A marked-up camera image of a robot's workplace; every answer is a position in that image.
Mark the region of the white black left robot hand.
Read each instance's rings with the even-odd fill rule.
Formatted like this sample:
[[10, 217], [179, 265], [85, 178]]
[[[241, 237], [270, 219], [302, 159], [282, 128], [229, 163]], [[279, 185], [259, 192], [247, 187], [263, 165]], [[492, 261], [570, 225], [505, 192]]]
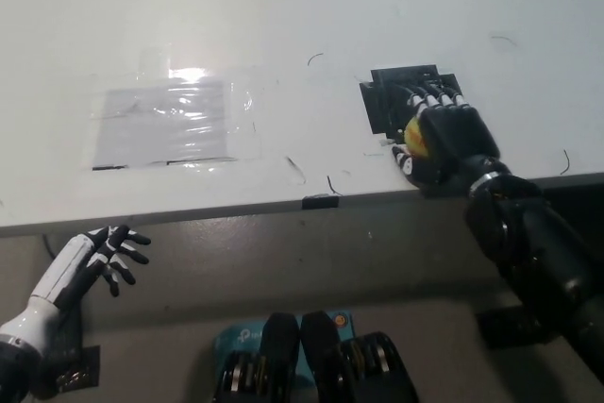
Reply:
[[149, 258], [140, 253], [138, 245], [150, 245], [151, 240], [126, 225], [101, 227], [74, 236], [58, 253], [31, 296], [69, 311], [77, 305], [100, 277], [117, 297], [119, 283], [136, 283], [136, 278], [122, 257], [139, 264]]

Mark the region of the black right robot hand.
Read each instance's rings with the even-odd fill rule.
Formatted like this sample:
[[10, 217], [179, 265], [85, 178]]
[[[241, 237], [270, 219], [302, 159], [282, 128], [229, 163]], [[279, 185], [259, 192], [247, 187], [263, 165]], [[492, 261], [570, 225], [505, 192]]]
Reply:
[[468, 195], [507, 174], [495, 139], [478, 110], [447, 87], [397, 87], [411, 115], [392, 147], [409, 183], [426, 196]]

